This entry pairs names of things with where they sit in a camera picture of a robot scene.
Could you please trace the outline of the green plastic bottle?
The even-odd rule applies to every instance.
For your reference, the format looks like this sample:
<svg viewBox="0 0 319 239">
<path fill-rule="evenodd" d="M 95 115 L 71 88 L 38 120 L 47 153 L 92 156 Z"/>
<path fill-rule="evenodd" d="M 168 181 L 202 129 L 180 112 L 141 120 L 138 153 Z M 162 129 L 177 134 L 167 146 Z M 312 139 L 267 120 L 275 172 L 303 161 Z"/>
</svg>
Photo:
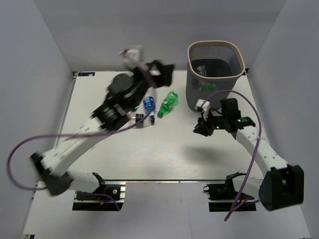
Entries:
<svg viewBox="0 0 319 239">
<path fill-rule="evenodd" d="M 217 86 L 215 83 L 202 84 L 198 87 L 199 91 L 217 91 Z"/>
<path fill-rule="evenodd" d="M 169 92 L 166 98 L 161 103 L 157 116 L 159 118 L 162 118 L 163 116 L 170 113 L 173 107 L 177 104 L 177 101 L 178 101 L 178 94 L 175 93 L 174 91 Z"/>
</svg>

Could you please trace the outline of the clear unlabelled plastic bottle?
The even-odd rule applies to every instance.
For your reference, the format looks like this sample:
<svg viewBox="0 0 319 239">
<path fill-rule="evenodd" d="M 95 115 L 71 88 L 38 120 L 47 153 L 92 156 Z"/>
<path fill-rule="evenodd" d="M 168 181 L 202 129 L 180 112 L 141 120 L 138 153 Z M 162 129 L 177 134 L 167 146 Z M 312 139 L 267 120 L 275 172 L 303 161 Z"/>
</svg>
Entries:
<svg viewBox="0 0 319 239">
<path fill-rule="evenodd" d="M 198 66 L 196 68 L 196 72 L 197 72 L 197 74 L 199 74 L 201 76 L 207 77 L 207 70 L 206 70 L 205 65 Z"/>
</svg>

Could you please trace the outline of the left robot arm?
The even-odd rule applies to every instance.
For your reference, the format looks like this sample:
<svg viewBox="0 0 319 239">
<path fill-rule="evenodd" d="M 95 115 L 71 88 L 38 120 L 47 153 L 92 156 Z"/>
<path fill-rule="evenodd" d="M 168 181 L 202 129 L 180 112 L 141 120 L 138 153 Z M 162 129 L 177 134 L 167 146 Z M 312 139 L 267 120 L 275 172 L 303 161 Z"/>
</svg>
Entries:
<svg viewBox="0 0 319 239">
<path fill-rule="evenodd" d="M 164 65 L 159 60 L 133 65 L 131 74 L 116 75 L 103 103 L 97 107 L 75 135 L 68 136 L 60 144 L 43 153 L 34 153 L 32 160 L 36 171 L 51 196 L 67 190 L 89 193 L 99 199 L 105 194 L 105 181 L 95 172 L 70 171 L 69 167 L 93 146 L 124 130 L 148 89 L 170 86 L 175 65 Z"/>
</svg>

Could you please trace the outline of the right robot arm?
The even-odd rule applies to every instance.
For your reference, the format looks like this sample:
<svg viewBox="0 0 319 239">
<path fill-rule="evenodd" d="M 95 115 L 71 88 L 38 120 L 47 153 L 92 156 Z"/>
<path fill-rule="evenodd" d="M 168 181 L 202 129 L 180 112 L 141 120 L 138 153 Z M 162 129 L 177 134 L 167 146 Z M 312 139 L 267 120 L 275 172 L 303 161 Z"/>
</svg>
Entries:
<svg viewBox="0 0 319 239">
<path fill-rule="evenodd" d="M 211 136 L 215 130 L 225 130 L 254 156 L 263 174 L 263 179 L 249 177 L 245 184 L 245 173 L 233 173 L 224 184 L 210 188 L 210 199 L 235 199 L 239 195 L 251 196 L 261 202 L 268 211 L 302 204 L 304 201 L 304 171 L 290 165 L 266 140 L 258 135 L 255 123 L 242 117 L 235 98 L 221 100 L 222 113 L 215 116 L 210 103 L 199 99 L 195 109 L 201 112 L 194 133 Z"/>
</svg>

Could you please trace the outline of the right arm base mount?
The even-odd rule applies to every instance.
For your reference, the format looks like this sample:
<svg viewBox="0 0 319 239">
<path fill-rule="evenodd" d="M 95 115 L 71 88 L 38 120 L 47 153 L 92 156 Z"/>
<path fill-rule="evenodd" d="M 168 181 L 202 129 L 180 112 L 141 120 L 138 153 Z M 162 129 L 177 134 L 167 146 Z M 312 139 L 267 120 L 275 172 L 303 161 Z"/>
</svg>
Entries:
<svg viewBox="0 0 319 239">
<path fill-rule="evenodd" d="M 227 192 L 225 183 L 214 183 L 207 184 L 203 187 L 203 192 L 208 195 L 208 206 L 210 212 L 228 212 L 232 206 L 232 203 L 236 197 L 235 193 L 233 196 Z M 236 202 L 236 205 L 241 202 L 247 202 L 238 208 L 237 212 L 253 212 L 257 211 L 255 199 L 246 194 L 242 194 L 239 197 L 239 200 Z"/>
</svg>

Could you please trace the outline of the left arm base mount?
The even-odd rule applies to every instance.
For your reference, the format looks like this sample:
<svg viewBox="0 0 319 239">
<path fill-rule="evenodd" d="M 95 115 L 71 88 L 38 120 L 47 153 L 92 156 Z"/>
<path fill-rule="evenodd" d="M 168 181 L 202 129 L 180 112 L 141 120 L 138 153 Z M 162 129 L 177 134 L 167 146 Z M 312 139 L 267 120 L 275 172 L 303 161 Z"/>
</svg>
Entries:
<svg viewBox="0 0 319 239">
<path fill-rule="evenodd" d="M 126 183 L 106 181 L 93 193 L 76 192 L 73 211 L 118 212 L 125 199 Z"/>
</svg>

